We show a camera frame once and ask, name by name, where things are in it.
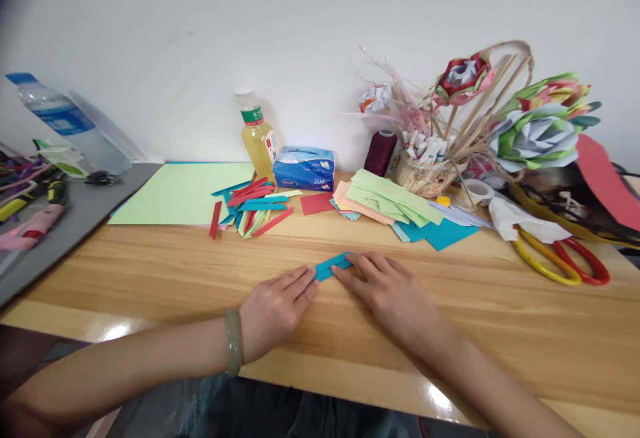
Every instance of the tissue box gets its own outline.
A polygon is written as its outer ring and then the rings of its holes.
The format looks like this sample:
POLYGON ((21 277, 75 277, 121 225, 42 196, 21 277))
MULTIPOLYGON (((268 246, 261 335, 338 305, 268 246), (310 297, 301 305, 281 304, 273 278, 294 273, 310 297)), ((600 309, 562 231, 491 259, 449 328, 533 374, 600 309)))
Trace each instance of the tissue box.
POLYGON ((284 147, 273 163, 279 187, 316 191, 333 190, 335 156, 332 151, 311 147, 284 147))

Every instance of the red paper strip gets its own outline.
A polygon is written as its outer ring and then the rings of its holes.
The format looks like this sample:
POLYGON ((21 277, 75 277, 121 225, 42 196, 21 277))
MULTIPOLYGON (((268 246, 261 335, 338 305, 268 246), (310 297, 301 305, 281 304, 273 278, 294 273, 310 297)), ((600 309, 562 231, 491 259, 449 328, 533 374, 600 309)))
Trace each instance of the red paper strip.
POLYGON ((273 228, 274 226, 276 226, 278 223, 280 223, 282 220, 284 220, 284 218, 288 217, 290 214, 292 214, 293 212, 293 207, 291 208, 287 208, 286 211, 283 211, 282 213, 280 213, 278 216, 276 216, 276 218, 272 219, 270 222, 268 222, 266 225, 264 225, 262 228, 258 229, 258 231, 256 231, 254 234, 252 234, 252 237, 256 237, 256 236, 260 236, 262 235, 264 232, 269 231, 271 228, 273 228))
POLYGON ((318 193, 317 195, 300 198, 302 213, 305 215, 312 215, 314 213, 320 213, 321 211, 335 210, 333 205, 329 202, 332 196, 332 193, 318 193))
POLYGON ((604 147, 586 135, 580 135, 578 168, 602 206, 621 225, 640 231, 640 202, 616 173, 604 147))
POLYGON ((247 226, 245 226, 245 233, 249 230, 249 228, 251 228, 251 225, 253 224, 254 216, 255 216, 255 210, 254 211, 250 211, 249 212, 249 219, 247 220, 247 226))
POLYGON ((213 207, 213 218, 211 227, 209 228, 209 236, 215 239, 215 233, 218 231, 218 220, 220 219, 220 210, 222 210, 222 201, 216 201, 213 207))
POLYGON ((251 193, 247 193, 245 195, 240 195, 240 196, 234 195, 227 203, 227 208, 239 205, 240 203, 244 203, 248 199, 262 198, 265 195, 273 193, 274 189, 275 187, 260 187, 257 190, 254 190, 251 193))
POLYGON ((245 193, 250 193, 256 188, 260 188, 266 182, 267 182, 267 177, 260 178, 258 181, 254 181, 252 184, 250 184, 247 187, 240 188, 239 190, 235 190, 233 192, 233 196, 240 196, 240 195, 244 195, 245 193))

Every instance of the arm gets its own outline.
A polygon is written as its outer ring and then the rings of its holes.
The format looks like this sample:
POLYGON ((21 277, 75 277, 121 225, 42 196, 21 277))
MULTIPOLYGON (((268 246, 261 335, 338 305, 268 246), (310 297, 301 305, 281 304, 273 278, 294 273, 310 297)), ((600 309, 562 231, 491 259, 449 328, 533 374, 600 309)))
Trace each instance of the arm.
POLYGON ((440 316, 414 274, 378 253, 347 259, 364 280, 338 268, 336 278, 358 295, 404 348, 431 366, 506 437, 582 437, 522 388, 440 316))
MULTIPOLYGON (((258 284, 240 307, 243 363, 293 332, 317 290, 300 267, 258 284)), ((227 370, 224 319, 144 331, 84 348, 34 375, 0 406, 9 436, 62 437, 174 379, 227 370)))

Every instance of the scissors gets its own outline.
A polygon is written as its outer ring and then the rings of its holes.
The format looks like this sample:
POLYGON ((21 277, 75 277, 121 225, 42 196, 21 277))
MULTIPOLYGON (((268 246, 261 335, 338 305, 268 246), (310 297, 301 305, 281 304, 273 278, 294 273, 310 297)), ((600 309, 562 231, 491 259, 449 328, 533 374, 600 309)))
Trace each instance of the scissors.
POLYGON ((547 278, 568 286, 577 286, 582 283, 588 283, 590 285, 606 285, 611 280, 609 270, 607 270, 606 266, 604 266, 604 264, 600 260, 598 260, 598 258, 592 252, 590 252, 573 238, 566 238, 562 241, 553 242, 553 244, 551 245, 553 250, 551 250, 544 243, 540 242, 523 229, 520 229, 519 233, 520 236, 522 236, 522 238, 524 238, 524 240, 528 244, 530 244, 535 250, 540 252, 540 254, 551 260, 551 262, 558 266, 558 268, 560 268, 560 270, 562 270, 562 272, 566 275, 565 277, 560 276, 540 264, 539 261, 534 259, 529 254, 520 238, 514 241, 513 247, 525 260, 525 262, 529 264, 529 266, 531 266, 534 270, 538 271, 547 278), (585 261, 591 267, 593 276, 588 275, 573 262, 573 260, 567 253, 567 250, 565 250, 561 243, 564 243, 568 247, 573 248, 574 250, 576 250, 576 252, 578 252, 578 254, 580 254, 580 256, 582 256, 582 258, 585 259, 585 261))

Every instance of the table surface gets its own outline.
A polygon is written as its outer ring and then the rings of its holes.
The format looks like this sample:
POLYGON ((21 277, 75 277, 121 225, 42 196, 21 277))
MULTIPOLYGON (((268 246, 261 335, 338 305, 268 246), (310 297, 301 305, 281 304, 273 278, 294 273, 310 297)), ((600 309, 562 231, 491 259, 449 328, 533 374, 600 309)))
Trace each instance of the table surface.
MULTIPOLYGON (((608 286, 565 287, 528 268, 488 229, 437 253, 366 217, 304 216, 299 197, 290 205, 292 216, 246 240, 226 231, 213 241, 198 227, 102 226, 4 308, 0 323, 104 341, 222 316, 258 282, 300 264, 378 251, 414 271, 456 328, 584 434, 638 436, 640 272, 611 246, 588 245, 611 272, 608 286)), ((290 340, 241 375, 483 425, 334 278, 321 284, 290 340)))

